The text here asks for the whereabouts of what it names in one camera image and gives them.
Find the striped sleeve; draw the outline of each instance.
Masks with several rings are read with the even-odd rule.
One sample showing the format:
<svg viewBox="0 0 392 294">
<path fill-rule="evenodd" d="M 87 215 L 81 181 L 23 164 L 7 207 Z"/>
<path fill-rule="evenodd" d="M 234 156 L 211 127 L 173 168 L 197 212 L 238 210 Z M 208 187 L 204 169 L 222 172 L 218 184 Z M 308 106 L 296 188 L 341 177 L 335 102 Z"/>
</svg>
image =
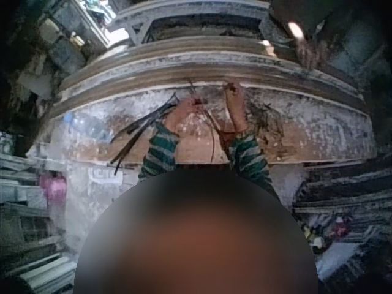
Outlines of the striped sleeve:
<svg viewBox="0 0 392 294">
<path fill-rule="evenodd" d="M 279 199 L 272 185 L 264 153 L 253 134 L 235 138 L 229 148 L 230 165 L 240 177 L 247 179 Z"/>
<path fill-rule="evenodd" d="M 170 132 L 162 124 L 157 125 L 157 133 L 150 139 L 148 153 L 143 158 L 143 165 L 138 176 L 139 183 L 175 169 L 174 153 L 178 142 L 179 137 L 177 134 Z"/>
</svg>

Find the metal frame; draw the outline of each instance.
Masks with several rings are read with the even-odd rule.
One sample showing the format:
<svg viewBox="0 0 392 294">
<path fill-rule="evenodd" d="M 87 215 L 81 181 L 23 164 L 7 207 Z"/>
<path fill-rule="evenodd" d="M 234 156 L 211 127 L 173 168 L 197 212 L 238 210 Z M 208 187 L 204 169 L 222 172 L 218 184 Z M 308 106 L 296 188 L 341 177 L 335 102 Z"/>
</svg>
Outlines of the metal frame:
<svg viewBox="0 0 392 294">
<path fill-rule="evenodd" d="M 225 14 L 261 20 L 267 2 L 253 0 L 155 0 L 131 6 L 120 12 L 107 27 L 110 32 L 125 28 L 134 44 L 140 45 L 154 20 L 197 14 Z"/>
</svg>

